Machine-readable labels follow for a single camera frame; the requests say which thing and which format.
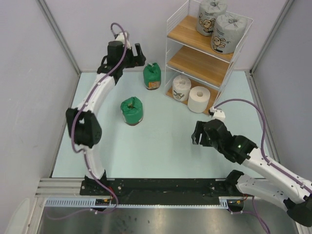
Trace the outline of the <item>unwrapped white paper roll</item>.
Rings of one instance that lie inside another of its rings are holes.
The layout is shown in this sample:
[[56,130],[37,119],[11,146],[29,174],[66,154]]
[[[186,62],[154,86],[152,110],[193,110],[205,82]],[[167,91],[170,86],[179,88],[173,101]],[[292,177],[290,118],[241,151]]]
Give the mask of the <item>unwrapped white paper roll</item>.
[[189,92],[188,108],[195,113],[203,113],[209,103],[211,93],[202,86],[196,86]]

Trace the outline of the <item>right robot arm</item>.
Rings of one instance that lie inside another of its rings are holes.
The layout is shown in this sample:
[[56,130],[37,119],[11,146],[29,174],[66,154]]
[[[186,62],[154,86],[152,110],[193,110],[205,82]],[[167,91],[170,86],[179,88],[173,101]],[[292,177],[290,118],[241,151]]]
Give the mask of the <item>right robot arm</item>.
[[245,136],[232,135],[221,120],[197,121],[192,141],[194,145],[214,148],[228,161],[252,169],[266,179],[258,182],[243,172],[233,170],[225,183],[225,191],[229,195],[240,192],[259,197],[286,211],[295,222],[311,227],[311,181],[266,156]]

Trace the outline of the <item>grey roll front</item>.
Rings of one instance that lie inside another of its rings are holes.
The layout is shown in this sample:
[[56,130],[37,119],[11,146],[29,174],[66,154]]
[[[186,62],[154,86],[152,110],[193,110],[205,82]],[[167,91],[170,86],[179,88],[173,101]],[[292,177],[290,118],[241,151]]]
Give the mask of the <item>grey roll front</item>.
[[244,35],[247,23],[245,17],[228,12],[218,16],[212,33],[212,49],[221,54],[233,53]]

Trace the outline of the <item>white wire wooden shelf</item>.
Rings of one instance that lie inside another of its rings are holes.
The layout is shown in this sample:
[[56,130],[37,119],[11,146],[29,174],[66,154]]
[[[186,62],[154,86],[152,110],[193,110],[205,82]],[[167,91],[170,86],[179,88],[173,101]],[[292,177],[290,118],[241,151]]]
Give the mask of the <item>white wire wooden shelf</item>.
[[191,80],[192,87],[202,86],[210,91],[207,105],[210,109],[232,74],[253,19],[246,18],[247,27],[234,52],[220,54],[211,48],[211,37],[205,37],[195,29],[199,5],[196,0],[188,0],[167,20],[164,94],[173,98],[174,78],[185,75]]

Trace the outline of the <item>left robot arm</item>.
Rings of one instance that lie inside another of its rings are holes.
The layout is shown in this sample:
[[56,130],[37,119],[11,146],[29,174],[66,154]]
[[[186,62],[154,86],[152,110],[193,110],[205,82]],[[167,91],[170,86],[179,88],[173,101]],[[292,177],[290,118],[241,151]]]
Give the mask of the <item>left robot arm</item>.
[[87,167],[86,176],[92,180],[91,190],[97,195],[104,194],[108,183],[103,180],[105,169],[102,166],[96,145],[100,142],[102,128],[97,119],[99,109],[110,91],[116,86],[125,68],[145,65],[139,43],[135,44],[137,55],[129,43],[111,41],[97,69],[97,76],[92,88],[76,108],[66,110],[66,122],[73,151],[83,153]]

